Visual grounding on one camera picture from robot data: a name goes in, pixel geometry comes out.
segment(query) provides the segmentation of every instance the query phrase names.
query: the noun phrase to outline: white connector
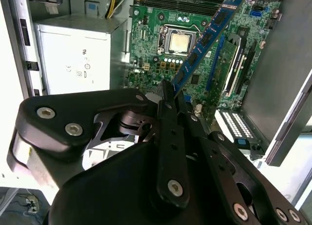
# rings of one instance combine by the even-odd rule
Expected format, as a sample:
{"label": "white connector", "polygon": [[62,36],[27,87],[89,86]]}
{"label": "white connector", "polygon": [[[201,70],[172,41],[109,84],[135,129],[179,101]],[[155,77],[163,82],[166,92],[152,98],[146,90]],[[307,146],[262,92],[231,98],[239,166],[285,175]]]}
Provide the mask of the white connector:
{"label": "white connector", "polygon": [[35,196],[33,196],[33,195],[27,196],[26,203],[27,203],[27,205],[30,205],[29,209],[27,211],[28,213],[36,214],[39,211],[38,200]]}

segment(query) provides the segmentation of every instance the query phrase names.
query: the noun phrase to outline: screw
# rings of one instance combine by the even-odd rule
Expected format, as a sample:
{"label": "screw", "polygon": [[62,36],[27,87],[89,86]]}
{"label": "screw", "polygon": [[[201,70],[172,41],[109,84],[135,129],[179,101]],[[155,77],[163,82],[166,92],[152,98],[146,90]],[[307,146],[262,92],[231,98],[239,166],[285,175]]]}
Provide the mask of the screw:
{"label": "screw", "polygon": [[182,185],[176,180],[169,180],[168,189],[176,197],[180,197],[183,194]]}
{"label": "screw", "polygon": [[292,218],[296,221],[296,222],[301,222],[299,216],[292,210],[292,209],[289,209],[289,213],[291,214]]}
{"label": "screw", "polygon": [[136,95],[136,98],[138,99],[138,100],[140,100],[140,101],[143,101],[144,100],[144,98],[141,96],[141,95]]}
{"label": "screw", "polygon": [[42,119],[52,119],[55,116],[55,112],[51,108],[41,107],[37,110],[37,115]]}
{"label": "screw", "polygon": [[65,126],[65,131],[71,136],[80,136],[82,135],[83,129],[79,124],[70,123]]}
{"label": "screw", "polygon": [[221,134],[218,133],[218,138],[221,140],[221,141],[224,141],[224,136],[222,136]]}
{"label": "screw", "polygon": [[195,115],[191,115],[191,118],[192,118],[193,121],[197,121],[197,118],[196,118]]}
{"label": "screw", "polygon": [[168,102],[166,102],[165,104],[166,104],[166,107],[168,107],[169,109],[172,108],[172,106]]}
{"label": "screw", "polygon": [[280,210],[279,208],[276,209],[276,212],[278,214],[278,216],[285,222],[288,221],[286,215],[284,214],[284,212],[282,210]]}
{"label": "screw", "polygon": [[241,218],[241,220],[247,221],[248,214],[245,208],[241,204],[235,203],[233,208],[234,208],[235,213],[238,215],[239,218]]}

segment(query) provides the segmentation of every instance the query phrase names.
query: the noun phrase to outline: green circuit board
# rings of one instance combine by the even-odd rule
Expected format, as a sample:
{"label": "green circuit board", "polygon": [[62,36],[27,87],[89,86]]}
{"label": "green circuit board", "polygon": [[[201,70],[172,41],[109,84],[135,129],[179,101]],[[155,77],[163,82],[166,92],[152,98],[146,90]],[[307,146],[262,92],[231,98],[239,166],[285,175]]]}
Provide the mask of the green circuit board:
{"label": "green circuit board", "polygon": [[[172,27],[186,27],[185,30],[194,31],[196,32],[196,36],[199,37],[206,26],[202,25],[202,23],[208,24],[211,17],[188,14],[189,22],[182,22],[177,19],[179,17],[185,17],[186,14],[180,12],[159,10],[157,8],[149,9],[147,7],[135,7],[134,11],[138,11],[138,15],[134,15],[133,17],[131,65],[129,69],[128,86],[138,88],[144,93],[154,92],[158,83],[163,79],[172,80],[181,62],[186,58],[186,56],[157,54],[160,27],[164,24],[168,24]],[[159,14],[164,16],[163,20],[158,18]],[[147,25],[142,24],[144,16],[148,17]],[[189,94],[191,97],[199,100],[205,99],[206,95],[203,91],[206,88],[216,47],[217,43],[195,71],[195,75],[200,75],[198,77],[198,83],[192,84],[189,81],[183,90],[185,94]]]}
{"label": "green circuit board", "polygon": [[[263,7],[260,12],[261,16],[251,15],[252,7],[255,5]],[[208,125],[212,123],[217,108],[236,110],[241,106],[248,87],[248,81],[256,70],[269,31],[274,27],[268,22],[272,19],[272,12],[278,9],[279,6],[279,1],[257,1],[252,4],[246,1],[243,3],[223,32],[225,40],[222,49],[217,53],[220,41],[217,40],[183,88],[184,95],[191,98],[195,112],[200,109],[199,113],[206,118]],[[192,39],[198,39],[200,33],[204,31],[210,22],[212,15],[206,16],[168,10],[165,7],[159,8],[158,6],[149,7],[146,3],[143,5],[140,0],[140,2],[134,4],[132,17],[131,54],[127,87],[137,88],[143,93],[147,93],[154,92],[163,79],[169,81],[173,79],[181,63],[187,57],[187,54],[177,54],[174,49],[179,49],[180,52],[185,50],[187,46],[182,43],[186,38],[188,38],[189,42]],[[245,81],[240,92],[233,91],[226,94],[223,91],[224,84],[237,51],[237,47],[228,42],[228,36],[230,33],[238,33],[241,28],[247,31],[245,56],[254,42],[256,42],[255,54],[247,74],[244,76]],[[169,40],[163,39],[164,30],[172,31],[173,34],[170,35]],[[178,31],[184,32],[184,36],[179,36],[180,38],[174,41],[174,33]],[[215,57],[216,64],[212,69]],[[235,86],[237,86],[241,71],[237,73],[238,76],[234,81]],[[209,90],[207,90],[207,81],[210,74],[213,79]]]}

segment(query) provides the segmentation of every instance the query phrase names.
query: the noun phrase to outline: motherboard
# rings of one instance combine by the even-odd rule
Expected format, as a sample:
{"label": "motherboard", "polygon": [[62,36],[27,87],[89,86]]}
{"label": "motherboard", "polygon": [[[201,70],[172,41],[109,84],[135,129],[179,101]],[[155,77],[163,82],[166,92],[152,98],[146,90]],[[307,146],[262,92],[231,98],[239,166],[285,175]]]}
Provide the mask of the motherboard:
{"label": "motherboard", "polygon": [[[223,1],[134,0],[127,86],[148,93],[172,81]],[[241,106],[266,38],[282,16],[281,1],[244,0],[184,85],[186,100],[208,125],[216,109]]]}

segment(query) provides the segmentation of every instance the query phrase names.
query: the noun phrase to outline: blue sata port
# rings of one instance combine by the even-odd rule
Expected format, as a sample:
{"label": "blue sata port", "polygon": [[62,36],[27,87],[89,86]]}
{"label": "blue sata port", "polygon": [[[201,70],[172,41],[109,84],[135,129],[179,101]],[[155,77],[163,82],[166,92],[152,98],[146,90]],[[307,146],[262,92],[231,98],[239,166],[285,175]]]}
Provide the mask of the blue sata port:
{"label": "blue sata port", "polygon": [[192,98],[191,98],[191,96],[189,96],[189,95],[184,95],[184,100],[185,100],[185,102],[192,103],[192,102],[191,102]]}
{"label": "blue sata port", "polygon": [[258,11],[251,11],[250,15],[253,17],[262,17],[262,13]]}

